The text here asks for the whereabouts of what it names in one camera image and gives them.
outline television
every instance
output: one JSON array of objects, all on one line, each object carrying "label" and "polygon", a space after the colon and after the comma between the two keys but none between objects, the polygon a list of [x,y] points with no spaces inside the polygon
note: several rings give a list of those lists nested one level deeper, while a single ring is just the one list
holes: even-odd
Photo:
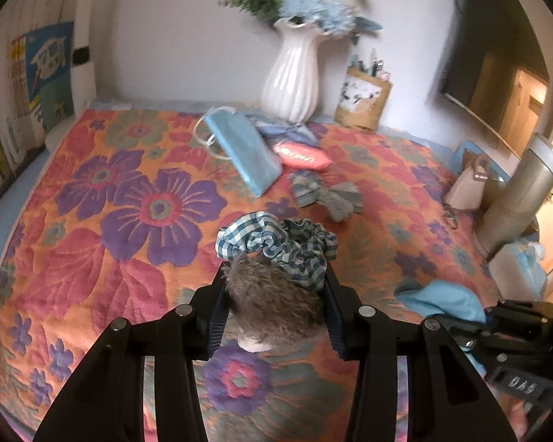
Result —
[{"label": "television", "polygon": [[518,0],[464,0],[458,11],[441,91],[520,156],[549,84],[537,37]]}]

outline gingham scrunchie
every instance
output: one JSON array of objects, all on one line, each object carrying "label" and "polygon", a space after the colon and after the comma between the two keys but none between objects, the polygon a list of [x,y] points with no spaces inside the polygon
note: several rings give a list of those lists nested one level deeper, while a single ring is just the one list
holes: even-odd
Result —
[{"label": "gingham scrunchie", "polygon": [[309,219],[279,222],[271,213],[257,211],[222,227],[215,250],[228,261],[261,250],[289,280],[317,292],[324,286],[326,261],[336,258],[338,239]]}]

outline bed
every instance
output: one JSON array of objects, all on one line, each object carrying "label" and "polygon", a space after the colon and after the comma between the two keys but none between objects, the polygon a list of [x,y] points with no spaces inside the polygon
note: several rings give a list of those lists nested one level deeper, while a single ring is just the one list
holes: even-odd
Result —
[{"label": "bed", "polygon": [[[310,123],[334,161],[327,185],[352,181],[364,213],[334,223],[323,206],[300,209],[286,171],[254,199],[228,161],[192,139],[200,114],[87,110],[54,152],[4,248],[0,264],[0,410],[30,440],[49,405],[115,318],[161,317],[211,282],[218,229],[268,210],[309,217],[339,239],[333,268],[363,302],[419,322],[394,297],[402,283],[445,279],[484,306],[499,292],[471,240],[442,218],[451,172],[428,148],[395,137]],[[357,365],[327,338],[250,354],[228,322],[222,346],[195,367],[210,441],[343,440]],[[145,373],[146,439],[156,440],[153,364]],[[400,365],[397,440],[405,440]]]}]

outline blue face mask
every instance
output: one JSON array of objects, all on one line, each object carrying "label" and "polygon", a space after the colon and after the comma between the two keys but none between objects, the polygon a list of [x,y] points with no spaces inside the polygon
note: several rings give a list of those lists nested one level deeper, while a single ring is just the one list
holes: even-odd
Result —
[{"label": "blue face mask", "polygon": [[[211,156],[228,159],[237,169],[243,181],[255,197],[262,196],[282,173],[280,159],[261,138],[250,120],[233,108],[219,108],[207,111],[201,118],[212,136],[201,141],[197,135],[197,125],[193,129],[195,138],[207,149]],[[225,156],[213,151],[213,143],[219,143]]]}]

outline picture on wall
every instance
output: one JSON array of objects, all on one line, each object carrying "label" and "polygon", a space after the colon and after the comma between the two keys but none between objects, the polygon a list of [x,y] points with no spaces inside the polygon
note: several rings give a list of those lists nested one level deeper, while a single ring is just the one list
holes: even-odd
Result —
[{"label": "picture on wall", "polygon": [[15,147],[37,148],[61,120],[74,114],[71,48],[74,22],[30,31],[10,44],[10,77],[17,130]]}]

